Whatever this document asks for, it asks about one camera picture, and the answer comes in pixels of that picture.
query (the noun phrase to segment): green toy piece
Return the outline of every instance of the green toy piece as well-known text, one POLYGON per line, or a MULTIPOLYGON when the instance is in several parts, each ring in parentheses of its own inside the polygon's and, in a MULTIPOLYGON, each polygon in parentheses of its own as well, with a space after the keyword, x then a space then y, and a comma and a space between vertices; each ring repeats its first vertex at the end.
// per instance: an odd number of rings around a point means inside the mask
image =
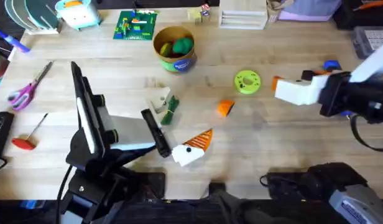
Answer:
POLYGON ((179 100, 176 99, 176 97, 172 96, 171 100, 168 102, 167 113, 164 115, 164 117, 161 120, 162 125, 169 125, 171 123, 173 113, 177 109, 178 105, 179 105, 179 100))
POLYGON ((188 37, 177 39, 172 47, 172 52, 175 54, 186 55, 193 48, 193 45, 193 41, 188 37))

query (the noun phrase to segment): screwdriver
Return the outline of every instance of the screwdriver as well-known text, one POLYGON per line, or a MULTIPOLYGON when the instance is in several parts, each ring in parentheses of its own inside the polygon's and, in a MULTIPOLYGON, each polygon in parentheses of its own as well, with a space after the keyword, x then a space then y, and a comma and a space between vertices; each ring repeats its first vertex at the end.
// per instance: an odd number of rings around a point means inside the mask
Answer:
POLYGON ((34 128, 34 130, 32 130, 32 132, 28 135, 28 137, 24 140, 24 139, 19 139, 19 138, 13 138, 12 139, 12 144, 21 148, 21 149, 25 149, 25 150, 33 150, 35 148, 35 145, 32 144, 30 141, 29 141, 29 138, 31 137, 31 135, 33 135, 35 133, 35 130, 37 130, 37 128, 41 125, 41 123, 44 121, 44 119, 48 116, 48 113, 46 113, 44 115, 44 117, 41 119, 41 121, 36 125, 36 127, 34 128))
POLYGON ((355 9, 353 9, 353 11, 362 10, 362 9, 368 9, 368 8, 371 8, 371 7, 379 7, 379 6, 383 6, 383 0, 373 1, 373 2, 370 2, 370 3, 364 4, 362 6, 359 6, 359 7, 355 8, 355 9))

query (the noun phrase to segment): green lego baseplate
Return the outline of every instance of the green lego baseplate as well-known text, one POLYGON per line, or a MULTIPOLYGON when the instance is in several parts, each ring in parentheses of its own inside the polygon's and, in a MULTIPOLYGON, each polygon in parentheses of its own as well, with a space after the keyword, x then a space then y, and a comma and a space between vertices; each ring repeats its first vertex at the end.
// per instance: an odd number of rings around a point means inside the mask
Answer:
POLYGON ((114 40, 152 40, 157 13, 151 10, 122 11, 114 40))

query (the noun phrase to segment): green ball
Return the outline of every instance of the green ball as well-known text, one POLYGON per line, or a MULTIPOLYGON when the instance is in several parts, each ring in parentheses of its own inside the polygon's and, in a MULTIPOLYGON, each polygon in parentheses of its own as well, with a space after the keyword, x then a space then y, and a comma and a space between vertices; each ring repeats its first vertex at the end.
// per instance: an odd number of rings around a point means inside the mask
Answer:
POLYGON ((184 37, 181 39, 177 39, 177 41, 175 41, 172 47, 172 52, 175 54, 186 55, 193 48, 193 46, 194 46, 193 41, 188 37, 184 37))

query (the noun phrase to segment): pink scissor handle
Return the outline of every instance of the pink scissor handle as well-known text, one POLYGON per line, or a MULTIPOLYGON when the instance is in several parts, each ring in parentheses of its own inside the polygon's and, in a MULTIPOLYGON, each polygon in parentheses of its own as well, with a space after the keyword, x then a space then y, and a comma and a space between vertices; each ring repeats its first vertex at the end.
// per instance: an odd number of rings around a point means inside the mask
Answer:
POLYGON ((31 83, 23 89, 11 93, 8 97, 8 102, 13 105, 12 109, 19 111, 25 108, 32 100, 35 86, 31 83))

